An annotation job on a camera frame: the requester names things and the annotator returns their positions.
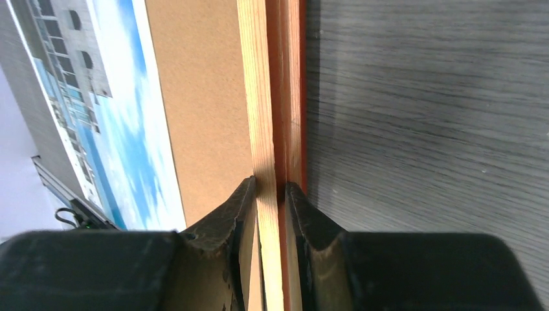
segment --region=wooden plank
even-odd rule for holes
[[[265,305],[269,311],[283,310],[284,295],[265,1],[238,0],[237,4],[252,166],[254,175],[258,179],[257,211]]]
[[[260,198],[265,205],[258,204],[258,219],[263,266],[269,267],[264,278],[267,307],[279,310],[283,301],[285,310],[300,310],[299,281],[292,272],[297,268],[295,243],[288,239],[293,235],[291,228],[286,232],[284,187],[287,181],[306,187],[304,2],[242,0],[238,8],[252,160],[254,173],[265,187]]]
[[[191,226],[252,174],[236,3],[146,4],[183,209]],[[253,248],[248,310],[261,310],[257,235]]]

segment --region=blue sky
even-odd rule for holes
[[[103,211],[105,216],[111,219],[121,229],[128,229],[126,222],[124,221],[120,208],[118,207],[117,200],[109,184],[105,167],[101,162],[98,148],[96,146],[96,140],[93,137],[93,132],[89,128],[79,124],[77,126],[78,136],[80,143],[87,150],[87,161],[90,164],[91,169],[95,172],[95,184],[97,192],[103,205]]]
[[[142,1],[136,7],[142,16]],[[95,1],[93,8],[113,94],[99,97],[95,107],[101,134],[93,133],[90,148],[102,162],[101,179],[109,184],[128,229],[184,229],[147,21],[138,24],[128,0]]]

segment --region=wooden board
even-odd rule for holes
[[[283,310],[282,263],[276,197],[273,103],[265,1],[238,0],[252,167],[258,179],[258,227],[267,310]]]
[[[549,3],[308,3],[309,197],[345,229],[503,238],[549,306]]]
[[[187,225],[252,174],[236,2],[147,1]],[[254,242],[248,310],[261,310]]]
[[[238,10],[267,308],[300,310],[284,187],[306,184],[303,2],[241,0]]]

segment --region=orange wood edge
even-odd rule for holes
[[[287,181],[307,188],[305,1],[266,0],[266,8],[282,289],[284,309],[291,310],[291,273],[296,271],[288,263],[284,189]]]

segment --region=building photo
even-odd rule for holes
[[[11,1],[85,199],[121,229],[183,229],[142,1]]]

